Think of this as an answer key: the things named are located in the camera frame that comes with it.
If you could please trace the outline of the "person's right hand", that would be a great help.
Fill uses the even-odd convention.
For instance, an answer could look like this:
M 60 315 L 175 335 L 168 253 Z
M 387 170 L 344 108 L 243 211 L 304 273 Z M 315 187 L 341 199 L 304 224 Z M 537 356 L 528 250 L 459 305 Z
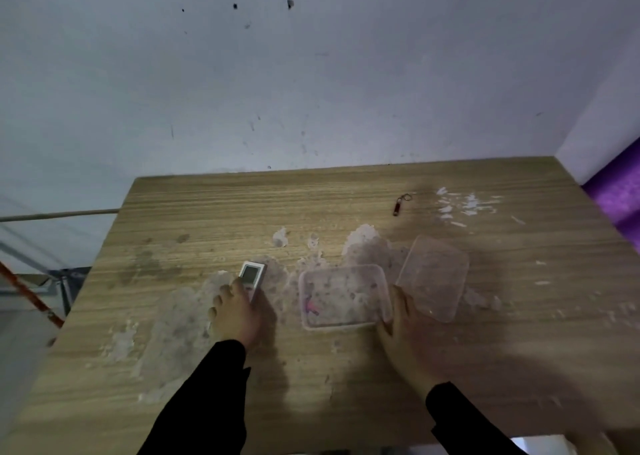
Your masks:
M 428 320 L 414 299 L 397 285 L 389 288 L 395 344 L 381 344 L 396 373 L 413 389 L 421 401 L 429 391 L 446 382 L 436 352 L 428 341 Z

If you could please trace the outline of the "person's left hand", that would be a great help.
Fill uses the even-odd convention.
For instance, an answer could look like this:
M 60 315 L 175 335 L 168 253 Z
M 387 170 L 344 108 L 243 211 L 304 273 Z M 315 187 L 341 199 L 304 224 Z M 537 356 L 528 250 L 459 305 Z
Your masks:
M 220 287 L 208 316 L 209 334 L 215 343 L 234 340 L 249 351 L 259 337 L 262 318 L 239 277 Z

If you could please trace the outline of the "white handheld device with screen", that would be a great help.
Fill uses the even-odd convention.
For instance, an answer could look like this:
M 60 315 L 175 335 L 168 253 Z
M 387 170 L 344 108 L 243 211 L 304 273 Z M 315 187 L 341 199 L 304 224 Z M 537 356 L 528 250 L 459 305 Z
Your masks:
M 248 295 L 250 303 L 253 302 L 255 294 L 260 291 L 266 270 L 267 265 L 260 262 L 252 262 L 248 260 L 244 261 L 242 264 L 239 278 Z

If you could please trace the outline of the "clear plastic container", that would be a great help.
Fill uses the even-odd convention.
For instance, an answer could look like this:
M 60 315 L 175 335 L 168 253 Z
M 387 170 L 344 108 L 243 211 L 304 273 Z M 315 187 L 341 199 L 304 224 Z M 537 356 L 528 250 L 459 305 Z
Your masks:
M 309 331 L 360 328 L 392 320 L 392 304 L 383 269 L 376 264 L 304 271 L 298 281 L 301 325 Z M 304 315 L 311 297 L 320 315 Z

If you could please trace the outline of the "person's right forearm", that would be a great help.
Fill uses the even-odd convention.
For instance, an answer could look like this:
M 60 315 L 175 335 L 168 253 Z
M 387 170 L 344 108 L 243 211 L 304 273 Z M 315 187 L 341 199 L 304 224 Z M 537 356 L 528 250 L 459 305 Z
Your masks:
M 429 391 L 426 409 L 435 422 L 431 432 L 448 455 L 527 455 L 451 382 Z

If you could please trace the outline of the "person's left forearm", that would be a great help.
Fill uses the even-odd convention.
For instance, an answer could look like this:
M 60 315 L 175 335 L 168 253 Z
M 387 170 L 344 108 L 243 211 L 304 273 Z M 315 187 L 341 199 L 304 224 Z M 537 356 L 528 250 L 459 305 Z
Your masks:
M 157 416 L 137 455 L 240 455 L 246 441 L 246 349 L 217 342 Z

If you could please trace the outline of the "clear plastic lid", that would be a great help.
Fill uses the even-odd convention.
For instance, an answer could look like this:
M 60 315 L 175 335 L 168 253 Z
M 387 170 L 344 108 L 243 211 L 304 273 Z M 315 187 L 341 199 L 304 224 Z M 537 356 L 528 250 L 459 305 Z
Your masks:
M 396 285 L 416 308 L 438 322 L 452 322 L 465 288 L 468 254 L 446 242 L 419 235 L 399 272 Z

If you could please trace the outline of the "scattered white paper scraps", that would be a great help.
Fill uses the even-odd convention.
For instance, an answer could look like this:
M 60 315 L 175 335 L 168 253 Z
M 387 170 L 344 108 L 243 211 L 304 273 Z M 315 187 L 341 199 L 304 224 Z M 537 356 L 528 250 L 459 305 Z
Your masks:
M 494 215 L 504 195 L 453 192 L 446 187 L 436 190 L 438 219 L 444 224 L 467 228 L 474 218 Z

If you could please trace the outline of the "grey metal rack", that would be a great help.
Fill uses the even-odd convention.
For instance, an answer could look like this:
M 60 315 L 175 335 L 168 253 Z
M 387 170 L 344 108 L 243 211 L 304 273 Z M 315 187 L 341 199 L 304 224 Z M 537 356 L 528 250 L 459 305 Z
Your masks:
M 2 241 L 0 241 L 0 252 L 18 260 L 35 271 L 35 273 L 15 273 L 0 260 L 8 269 L 17 275 L 20 281 L 64 320 L 79 296 L 84 282 L 91 271 L 91 267 L 46 269 L 43 265 Z M 25 297 L 19 294 L 8 281 L 0 276 L 0 297 L 2 296 L 21 297 L 28 302 L 29 306 L 38 311 Z

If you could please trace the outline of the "thin wooden stick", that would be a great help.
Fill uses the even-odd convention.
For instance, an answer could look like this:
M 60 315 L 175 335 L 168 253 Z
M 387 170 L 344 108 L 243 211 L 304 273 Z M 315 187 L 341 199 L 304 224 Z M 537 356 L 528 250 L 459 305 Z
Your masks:
M 117 215 L 120 212 L 119 208 L 114 209 L 92 209 L 83 211 L 64 211 L 57 213 L 36 213 L 30 215 L 13 215 L 0 217 L 0 224 L 12 223 L 12 222 L 32 222 L 38 220 L 53 220 L 62 218 L 73 217 L 92 217 L 102 215 Z

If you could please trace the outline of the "orange pole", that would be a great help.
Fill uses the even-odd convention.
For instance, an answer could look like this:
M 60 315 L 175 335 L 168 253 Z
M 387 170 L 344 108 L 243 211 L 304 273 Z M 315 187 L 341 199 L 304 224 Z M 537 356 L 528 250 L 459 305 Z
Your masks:
M 58 328 L 62 328 L 64 321 L 48 306 L 46 305 L 32 290 L 30 290 L 22 281 L 19 280 L 16 274 L 8 269 L 0 261 L 0 276 L 2 276 L 8 283 L 14 287 L 19 294 L 25 297 L 38 311 L 45 315 L 45 317 L 52 322 Z

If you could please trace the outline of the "purple mat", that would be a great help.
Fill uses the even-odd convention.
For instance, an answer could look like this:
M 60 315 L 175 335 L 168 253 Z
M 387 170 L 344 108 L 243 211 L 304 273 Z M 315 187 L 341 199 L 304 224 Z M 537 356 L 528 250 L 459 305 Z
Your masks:
M 640 254 L 640 136 L 582 189 Z

